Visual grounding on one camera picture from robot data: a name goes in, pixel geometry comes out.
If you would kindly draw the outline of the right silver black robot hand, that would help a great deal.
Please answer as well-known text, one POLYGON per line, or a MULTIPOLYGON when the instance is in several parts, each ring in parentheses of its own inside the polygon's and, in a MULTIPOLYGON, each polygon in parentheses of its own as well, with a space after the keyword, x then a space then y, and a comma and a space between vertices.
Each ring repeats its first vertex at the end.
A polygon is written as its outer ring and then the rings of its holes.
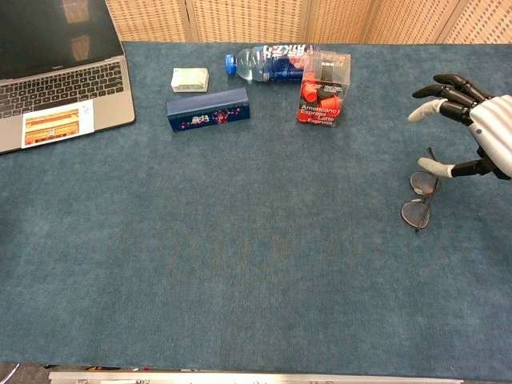
POLYGON ((418 164, 427 172, 444 178, 493 173, 511 179, 511 96, 493 96, 477 88, 460 74, 436 74, 435 84, 412 93, 414 98, 434 96, 408 116, 419 122, 432 114, 441 114, 466 126, 478 143, 478 160, 444 164, 420 158, 418 164))

